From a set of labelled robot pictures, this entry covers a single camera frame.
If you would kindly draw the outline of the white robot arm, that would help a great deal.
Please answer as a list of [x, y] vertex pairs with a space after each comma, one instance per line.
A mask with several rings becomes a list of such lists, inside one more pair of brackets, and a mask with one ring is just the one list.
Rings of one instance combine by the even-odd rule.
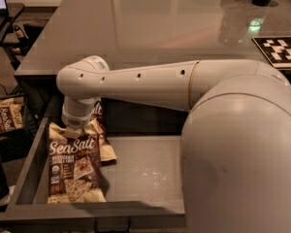
[[99, 56], [62, 68], [62, 119], [81, 127], [96, 97], [187, 114], [180, 138], [188, 233], [291, 233], [291, 84], [249, 59], [112, 70]]

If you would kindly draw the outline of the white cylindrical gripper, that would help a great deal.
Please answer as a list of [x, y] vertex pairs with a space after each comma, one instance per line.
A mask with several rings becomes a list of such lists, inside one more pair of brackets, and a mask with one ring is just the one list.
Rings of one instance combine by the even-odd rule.
[[90, 121], [95, 102], [94, 98], [77, 100], [66, 96], [62, 106], [62, 122], [72, 128], [84, 128]]

